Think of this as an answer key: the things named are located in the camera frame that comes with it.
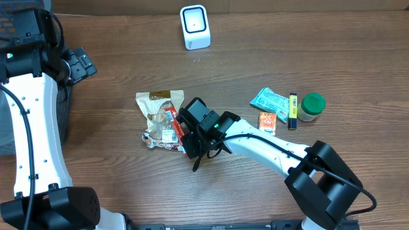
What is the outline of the orange small snack box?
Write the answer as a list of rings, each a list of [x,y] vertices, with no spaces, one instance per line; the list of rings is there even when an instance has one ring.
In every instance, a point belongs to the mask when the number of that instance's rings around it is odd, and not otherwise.
[[[260,112],[258,117],[258,129],[274,136],[276,131],[276,119],[277,115],[275,113]]]

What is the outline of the red snack stick packet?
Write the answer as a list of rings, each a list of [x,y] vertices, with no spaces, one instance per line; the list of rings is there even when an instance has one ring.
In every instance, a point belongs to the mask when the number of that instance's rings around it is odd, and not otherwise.
[[[178,144],[179,144],[178,149],[180,151],[182,151],[185,156],[187,156],[187,153],[186,153],[186,151],[185,151],[185,149],[183,147],[182,141],[181,141],[181,138],[185,135],[185,133],[183,131],[183,128],[179,124],[179,122],[177,122],[177,120],[176,120],[176,117],[177,117],[178,113],[177,113],[177,111],[176,111],[176,109],[174,108],[173,105],[171,105],[170,107],[165,108],[164,110],[165,110],[165,114],[166,114],[168,120],[170,121],[170,123],[172,125],[172,128],[173,128],[173,130],[175,132],[175,135],[177,137]]]

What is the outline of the teal plastic packet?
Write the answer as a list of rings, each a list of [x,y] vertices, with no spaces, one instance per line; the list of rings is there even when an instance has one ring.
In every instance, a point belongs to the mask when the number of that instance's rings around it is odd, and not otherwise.
[[[289,98],[281,96],[270,88],[263,88],[254,99],[251,105],[270,113],[275,113],[284,123],[288,122],[289,116]]]

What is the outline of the beige snack pouch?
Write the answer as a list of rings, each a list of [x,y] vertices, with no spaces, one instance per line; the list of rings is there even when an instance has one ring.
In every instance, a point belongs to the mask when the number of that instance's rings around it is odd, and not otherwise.
[[[162,142],[178,142],[164,109],[173,105],[178,113],[184,101],[183,90],[136,93],[135,100],[146,118],[147,129],[144,132]]]

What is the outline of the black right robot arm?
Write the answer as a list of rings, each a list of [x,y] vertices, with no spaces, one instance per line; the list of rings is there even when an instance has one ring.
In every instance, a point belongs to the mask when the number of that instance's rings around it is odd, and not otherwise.
[[[302,229],[335,229],[362,190],[362,183],[325,142],[295,144],[262,132],[232,112],[218,115],[202,99],[181,108],[177,122],[186,124],[183,148],[197,171],[210,152],[227,151],[251,158],[281,175],[306,215]]]

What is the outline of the yellow highlighter pen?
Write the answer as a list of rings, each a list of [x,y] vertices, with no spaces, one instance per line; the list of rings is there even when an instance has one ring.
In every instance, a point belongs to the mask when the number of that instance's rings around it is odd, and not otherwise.
[[[289,114],[288,114],[288,129],[297,129],[297,103],[298,96],[296,93],[289,94]]]

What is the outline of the green lid jar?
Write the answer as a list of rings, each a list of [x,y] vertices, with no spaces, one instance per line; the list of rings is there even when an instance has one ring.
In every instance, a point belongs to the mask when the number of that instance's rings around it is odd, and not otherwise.
[[[305,122],[315,120],[325,109],[326,101],[319,93],[309,93],[298,105],[297,117]]]

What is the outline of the grey plastic mesh basket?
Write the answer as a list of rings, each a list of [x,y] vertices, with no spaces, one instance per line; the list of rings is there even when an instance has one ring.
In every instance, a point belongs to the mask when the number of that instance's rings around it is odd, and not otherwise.
[[[72,100],[72,88],[67,87],[58,91],[57,115],[61,146],[64,147],[68,139],[69,113]],[[6,95],[1,91],[1,155],[14,155],[15,145],[13,137],[12,117]]]

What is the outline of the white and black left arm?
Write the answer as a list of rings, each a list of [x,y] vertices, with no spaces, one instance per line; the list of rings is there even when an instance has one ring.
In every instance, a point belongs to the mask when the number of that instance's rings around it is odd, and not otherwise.
[[[13,25],[17,35],[1,49],[1,90],[12,117],[17,171],[2,219],[17,229],[133,229],[125,214],[101,207],[93,188],[73,185],[62,154],[58,91],[96,67],[83,48],[65,48],[53,13],[17,10]]]

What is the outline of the white barcode scanner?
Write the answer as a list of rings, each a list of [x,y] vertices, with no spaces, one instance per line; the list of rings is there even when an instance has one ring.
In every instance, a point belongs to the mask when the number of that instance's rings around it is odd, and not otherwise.
[[[181,28],[187,50],[207,48],[211,44],[206,8],[201,4],[185,6],[180,10]]]

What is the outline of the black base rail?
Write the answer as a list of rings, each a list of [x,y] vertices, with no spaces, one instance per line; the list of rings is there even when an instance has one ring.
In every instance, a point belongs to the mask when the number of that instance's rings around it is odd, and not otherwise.
[[[301,220],[273,220],[265,223],[241,224],[139,224],[138,230],[296,230],[301,229]]]

